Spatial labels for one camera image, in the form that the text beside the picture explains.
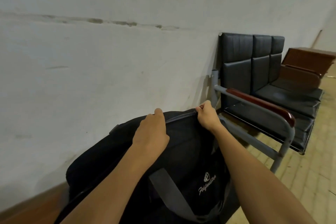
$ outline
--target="embroidered logo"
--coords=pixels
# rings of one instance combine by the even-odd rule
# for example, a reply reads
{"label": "embroidered logo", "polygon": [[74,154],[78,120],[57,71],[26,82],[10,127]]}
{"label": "embroidered logo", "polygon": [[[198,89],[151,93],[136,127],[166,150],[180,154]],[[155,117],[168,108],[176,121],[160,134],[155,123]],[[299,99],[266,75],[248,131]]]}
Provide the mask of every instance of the embroidered logo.
{"label": "embroidered logo", "polygon": [[209,173],[205,173],[204,182],[207,182],[208,180],[210,180],[210,175]]}
{"label": "embroidered logo", "polygon": [[204,176],[204,182],[208,182],[207,184],[205,184],[203,187],[200,187],[198,189],[199,195],[201,194],[201,192],[206,191],[207,188],[210,186],[210,184],[212,184],[212,182],[216,179],[216,175],[214,175],[211,179],[210,179],[210,175],[209,173],[205,173]]}

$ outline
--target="bag handle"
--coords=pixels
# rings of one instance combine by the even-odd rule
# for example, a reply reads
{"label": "bag handle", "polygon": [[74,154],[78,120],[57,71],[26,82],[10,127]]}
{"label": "bag handle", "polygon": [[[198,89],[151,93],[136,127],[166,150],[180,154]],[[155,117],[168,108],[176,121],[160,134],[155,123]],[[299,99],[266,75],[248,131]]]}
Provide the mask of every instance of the bag handle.
{"label": "bag handle", "polygon": [[153,187],[166,207],[181,218],[193,222],[204,223],[219,215],[223,208],[224,202],[220,201],[213,209],[211,209],[208,215],[197,216],[193,213],[179,188],[164,168],[151,174],[149,180],[152,182]]}

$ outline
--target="forearm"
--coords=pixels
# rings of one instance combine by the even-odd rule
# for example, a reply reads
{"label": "forearm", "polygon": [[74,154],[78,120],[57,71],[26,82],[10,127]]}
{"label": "forearm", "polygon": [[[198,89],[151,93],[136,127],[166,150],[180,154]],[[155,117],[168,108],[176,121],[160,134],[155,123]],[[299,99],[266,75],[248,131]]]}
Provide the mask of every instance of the forearm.
{"label": "forearm", "polygon": [[223,126],[212,131],[251,224],[315,223],[295,196]]}
{"label": "forearm", "polygon": [[116,168],[61,224],[118,223],[135,186],[147,168],[148,163],[131,146]]}

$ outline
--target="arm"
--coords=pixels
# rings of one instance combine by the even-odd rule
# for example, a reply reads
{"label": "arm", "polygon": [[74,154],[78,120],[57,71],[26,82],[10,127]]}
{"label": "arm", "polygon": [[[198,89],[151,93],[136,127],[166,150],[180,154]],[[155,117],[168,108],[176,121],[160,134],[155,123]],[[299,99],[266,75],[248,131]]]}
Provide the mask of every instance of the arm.
{"label": "arm", "polygon": [[201,125],[218,141],[239,202],[251,224],[316,224],[286,186],[227,131],[209,101],[196,110]]}
{"label": "arm", "polygon": [[145,171],[169,142],[161,109],[141,121],[133,144],[115,169],[61,222],[61,224],[119,223],[131,194]]}

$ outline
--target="hand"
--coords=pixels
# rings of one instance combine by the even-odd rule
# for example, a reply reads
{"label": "hand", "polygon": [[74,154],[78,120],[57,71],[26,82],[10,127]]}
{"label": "hand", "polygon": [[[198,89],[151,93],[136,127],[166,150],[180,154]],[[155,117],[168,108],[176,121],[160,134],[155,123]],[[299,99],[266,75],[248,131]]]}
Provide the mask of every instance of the hand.
{"label": "hand", "polygon": [[154,114],[149,114],[140,122],[133,137],[132,147],[145,158],[149,168],[165,150],[169,142],[166,134],[166,122],[163,112],[156,108]]}
{"label": "hand", "polygon": [[218,118],[215,108],[211,106],[209,100],[205,101],[200,106],[197,106],[196,111],[198,112],[197,118],[199,123],[210,132],[213,133],[214,130],[223,126]]}

